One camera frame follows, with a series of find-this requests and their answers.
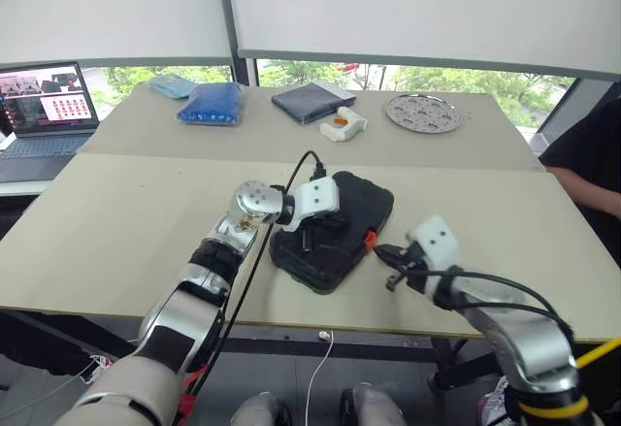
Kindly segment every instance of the white roller blind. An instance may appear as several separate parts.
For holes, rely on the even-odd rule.
[[[242,56],[410,56],[621,73],[621,0],[232,0]]]
[[[221,0],[0,0],[0,64],[206,57],[230,48]]]

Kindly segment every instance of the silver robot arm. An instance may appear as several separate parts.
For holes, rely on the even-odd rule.
[[[222,306],[260,225],[278,223],[293,231],[306,217],[338,208],[339,191],[329,177],[304,183],[291,195],[259,181],[243,183],[143,319],[136,351],[100,375],[56,425],[173,424],[184,379],[205,366],[217,346]]]
[[[464,315],[491,342],[526,424],[601,424],[580,391],[568,334],[555,320],[517,309],[463,308],[478,303],[524,304],[526,294],[494,281],[455,277],[453,273],[468,270],[460,267],[459,245],[441,217],[411,229],[407,239],[407,248],[376,247],[378,257],[399,271],[388,279],[387,288],[394,290],[406,279],[409,287],[435,305]],[[452,273],[425,276],[416,271]]]

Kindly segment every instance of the laptop screen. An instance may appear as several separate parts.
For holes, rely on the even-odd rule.
[[[93,130],[99,123],[77,62],[0,69],[0,110],[17,135]]]

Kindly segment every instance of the laptop keyboard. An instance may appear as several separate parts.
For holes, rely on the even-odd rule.
[[[49,137],[17,139],[0,152],[2,159],[18,157],[73,156],[89,135],[83,137]]]

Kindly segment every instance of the light blue cloth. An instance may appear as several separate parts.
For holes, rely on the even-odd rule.
[[[237,83],[207,83],[194,88],[178,118],[188,123],[237,125],[242,89]]]
[[[198,83],[186,80],[175,74],[160,75],[148,81],[148,86],[172,99],[187,98]]]

